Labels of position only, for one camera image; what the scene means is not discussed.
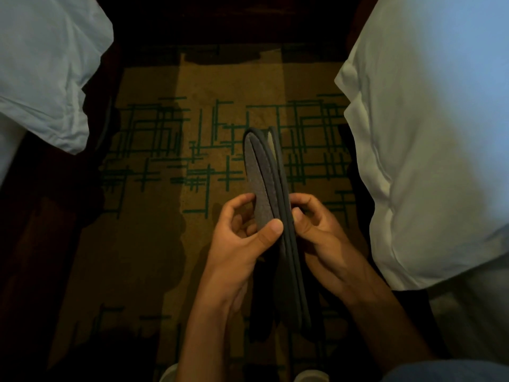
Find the person's blue grey trousers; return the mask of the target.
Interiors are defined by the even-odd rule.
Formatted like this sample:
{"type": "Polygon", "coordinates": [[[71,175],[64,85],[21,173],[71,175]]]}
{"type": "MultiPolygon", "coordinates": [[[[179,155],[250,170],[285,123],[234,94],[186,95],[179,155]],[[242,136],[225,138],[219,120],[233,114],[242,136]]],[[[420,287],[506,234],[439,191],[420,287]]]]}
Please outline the person's blue grey trousers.
{"type": "Polygon", "coordinates": [[[480,360],[440,360],[396,367],[380,382],[509,382],[509,366],[480,360]]]}

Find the person's right forearm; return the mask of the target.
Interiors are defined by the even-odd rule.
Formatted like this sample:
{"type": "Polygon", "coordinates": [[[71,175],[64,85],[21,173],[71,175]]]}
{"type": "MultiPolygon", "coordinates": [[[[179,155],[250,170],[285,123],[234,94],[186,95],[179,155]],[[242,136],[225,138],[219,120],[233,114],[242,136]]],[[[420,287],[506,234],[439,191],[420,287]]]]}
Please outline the person's right forearm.
{"type": "Polygon", "coordinates": [[[438,359],[384,284],[357,290],[345,305],[384,375],[399,366],[438,359]]]}

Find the person's left hand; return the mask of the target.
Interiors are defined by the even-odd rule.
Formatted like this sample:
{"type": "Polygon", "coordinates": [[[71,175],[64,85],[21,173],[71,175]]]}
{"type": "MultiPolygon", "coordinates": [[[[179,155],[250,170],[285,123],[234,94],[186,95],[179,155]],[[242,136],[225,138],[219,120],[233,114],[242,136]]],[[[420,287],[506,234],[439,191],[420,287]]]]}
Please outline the person's left hand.
{"type": "Polygon", "coordinates": [[[241,194],[222,207],[215,226],[212,243],[204,272],[200,279],[196,299],[203,295],[228,297],[234,303],[249,277],[257,259],[249,259],[240,252],[238,231],[248,223],[252,211],[237,213],[243,206],[252,203],[254,193],[241,194]]]}

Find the dark wooden bed frame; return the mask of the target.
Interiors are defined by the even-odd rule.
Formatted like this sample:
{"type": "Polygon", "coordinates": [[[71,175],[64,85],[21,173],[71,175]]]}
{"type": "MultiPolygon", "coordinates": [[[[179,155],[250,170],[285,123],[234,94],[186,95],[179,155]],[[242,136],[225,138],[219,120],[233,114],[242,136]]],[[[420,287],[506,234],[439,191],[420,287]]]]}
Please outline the dark wooden bed frame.
{"type": "Polygon", "coordinates": [[[120,128],[122,73],[114,41],[84,87],[86,148],[72,155],[27,134],[0,188],[0,382],[46,370],[80,233],[104,207],[99,167],[120,128]]]}

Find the dark wooden nightstand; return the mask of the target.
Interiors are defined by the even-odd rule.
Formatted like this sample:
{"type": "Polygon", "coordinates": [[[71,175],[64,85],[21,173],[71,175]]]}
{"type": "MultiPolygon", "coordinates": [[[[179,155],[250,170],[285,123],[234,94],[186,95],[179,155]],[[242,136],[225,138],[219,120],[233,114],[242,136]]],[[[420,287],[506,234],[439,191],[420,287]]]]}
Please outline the dark wooden nightstand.
{"type": "Polygon", "coordinates": [[[125,48],[343,45],[378,0],[96,0],[125,48]]]}

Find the person's right hand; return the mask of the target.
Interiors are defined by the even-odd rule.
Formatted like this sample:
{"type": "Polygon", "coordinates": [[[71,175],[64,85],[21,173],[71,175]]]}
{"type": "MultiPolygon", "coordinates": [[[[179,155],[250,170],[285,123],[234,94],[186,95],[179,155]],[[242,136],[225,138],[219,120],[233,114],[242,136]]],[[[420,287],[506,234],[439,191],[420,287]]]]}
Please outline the person's right hand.
{"type": "Polygon", "coordinates": [[[317,246],[309,246],[305,260],[328,291],[346,302],[357,290],[384,284],[350,242],[335,216],[315,196],[291,193],[289,199],[293,208],[301,208],[308,216],[314,214],[319,221],[317,246]]]}

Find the person's left forearm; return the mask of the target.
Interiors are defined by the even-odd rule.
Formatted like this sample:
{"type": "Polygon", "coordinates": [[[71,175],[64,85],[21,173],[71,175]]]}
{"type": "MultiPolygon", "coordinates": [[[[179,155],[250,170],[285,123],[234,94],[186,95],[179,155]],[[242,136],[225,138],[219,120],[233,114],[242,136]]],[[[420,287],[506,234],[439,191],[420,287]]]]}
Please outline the person's left forearm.
{"type": "Polygon", "coordinates": [[[226,381],[226,329],[232,299],[203,295],[187,321],[175,382],[226,381]]]}

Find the white bed sheet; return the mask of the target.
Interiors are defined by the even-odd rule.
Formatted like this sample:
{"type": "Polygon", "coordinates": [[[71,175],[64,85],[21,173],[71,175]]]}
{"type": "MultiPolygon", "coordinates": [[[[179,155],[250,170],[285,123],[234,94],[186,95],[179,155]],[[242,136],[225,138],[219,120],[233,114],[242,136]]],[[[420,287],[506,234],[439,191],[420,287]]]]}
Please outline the white bed sheet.
{"type": "Polygon", "coordinates": [[[0,189],[27,130],[0,112],[0,189]]]}
{"type": "Polygon", "coordinates": [[[428,288],[450,355],[509,366],[509,252],[428,288]]]}

